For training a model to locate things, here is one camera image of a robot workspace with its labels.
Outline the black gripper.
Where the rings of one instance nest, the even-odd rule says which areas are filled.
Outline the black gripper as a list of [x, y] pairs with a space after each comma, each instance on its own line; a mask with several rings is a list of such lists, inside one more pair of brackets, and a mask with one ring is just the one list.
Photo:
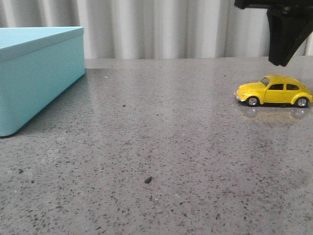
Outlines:
[[313, 31], [312, 0], [235, 0], [234, 6], [269, 8], [268, 60], [276, 66], [285, 67]]

